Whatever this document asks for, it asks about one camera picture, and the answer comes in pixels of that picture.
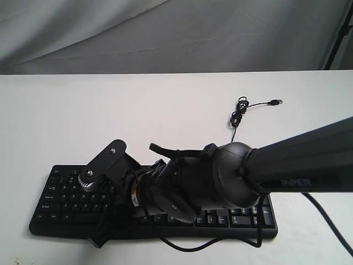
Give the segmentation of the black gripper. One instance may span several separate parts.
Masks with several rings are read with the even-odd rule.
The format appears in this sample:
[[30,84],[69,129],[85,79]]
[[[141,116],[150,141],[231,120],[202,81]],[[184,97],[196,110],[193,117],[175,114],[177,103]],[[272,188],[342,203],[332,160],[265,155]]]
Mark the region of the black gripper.
[[115,205],[103,214],[90,242],[102,248],[124,228],[124,214],[131,218],[168,214],[179,221],[192,223],[201,208],[194,205],[180,186],[183,170],[179,161],[160,160],[152,166],[128,170],[123,187],[115,195]]

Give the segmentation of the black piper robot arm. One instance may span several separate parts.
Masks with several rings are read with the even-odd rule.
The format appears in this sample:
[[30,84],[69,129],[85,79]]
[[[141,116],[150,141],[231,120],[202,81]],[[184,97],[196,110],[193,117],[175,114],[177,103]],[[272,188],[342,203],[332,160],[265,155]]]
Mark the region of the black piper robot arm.
[[253,149],[240,142],[208,144],[202,150],[170,150],[150,144],[168,158],[141,166],[114,140],[81,171],[86,192],[110,186],[108,208],[90,235],[96,247],[134,227],[137,218],[167,214],[192,223],[204,210],[257,208],[256,241],[262,241],[263,202],[269,193],[352,191],[352,119]]

